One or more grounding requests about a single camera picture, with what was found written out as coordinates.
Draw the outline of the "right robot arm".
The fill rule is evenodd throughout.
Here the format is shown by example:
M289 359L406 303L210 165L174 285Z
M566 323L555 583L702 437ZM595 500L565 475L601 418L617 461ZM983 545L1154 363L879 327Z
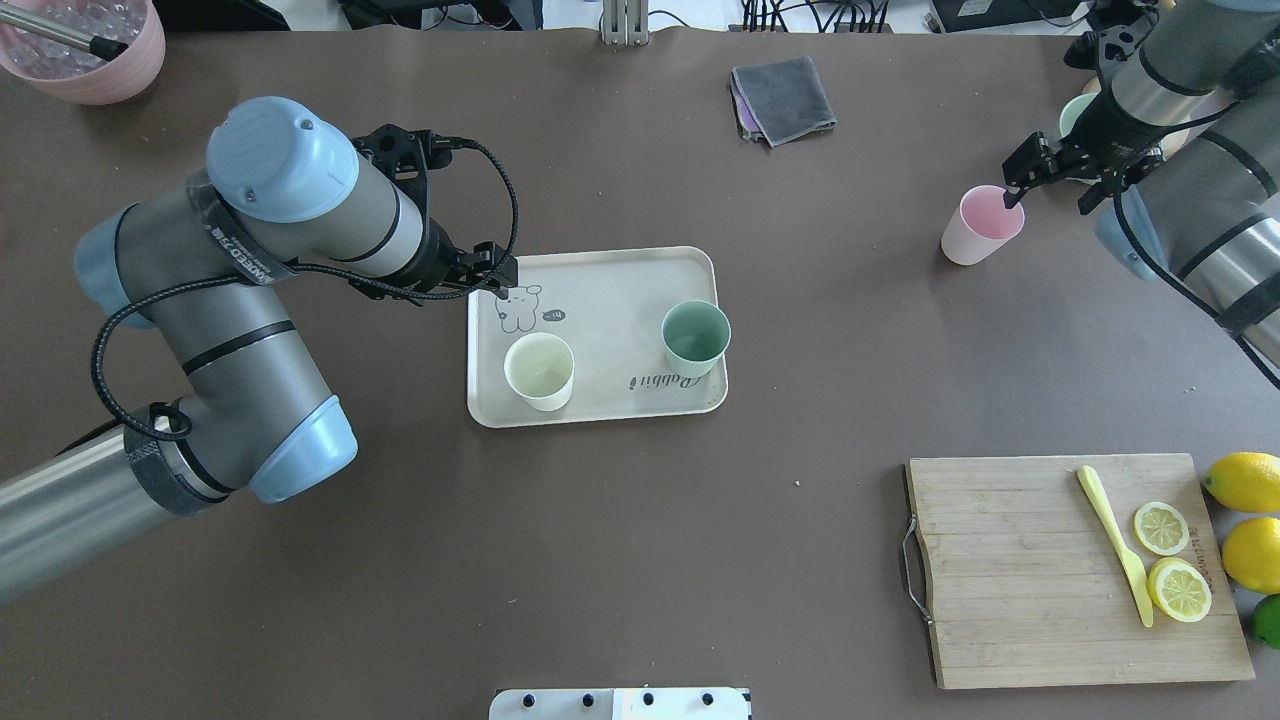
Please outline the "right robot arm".
M1098 1L1065 53L1100 92L1060 141L1030 135L1004 163L1004 204L1083 181L1100 241L1216 322L1277 382L1279 96L1275 1Z

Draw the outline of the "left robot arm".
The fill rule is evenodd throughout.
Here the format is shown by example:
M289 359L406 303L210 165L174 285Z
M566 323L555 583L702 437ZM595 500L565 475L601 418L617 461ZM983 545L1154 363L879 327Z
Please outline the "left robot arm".
M287 97L232 109L182 187L76 250L105 323L90 378L110 420L3 483L3 602L238 489L264 503L334 475L358 443L275 286L310 273L370 299L504 299L515 242L457 249L430 174L472 138L343 132Z

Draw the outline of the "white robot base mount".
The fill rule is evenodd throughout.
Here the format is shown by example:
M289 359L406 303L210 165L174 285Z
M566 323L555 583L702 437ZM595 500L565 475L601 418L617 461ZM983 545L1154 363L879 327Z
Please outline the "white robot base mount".
M733 687L507 689L489 719L751 719L750 692Z

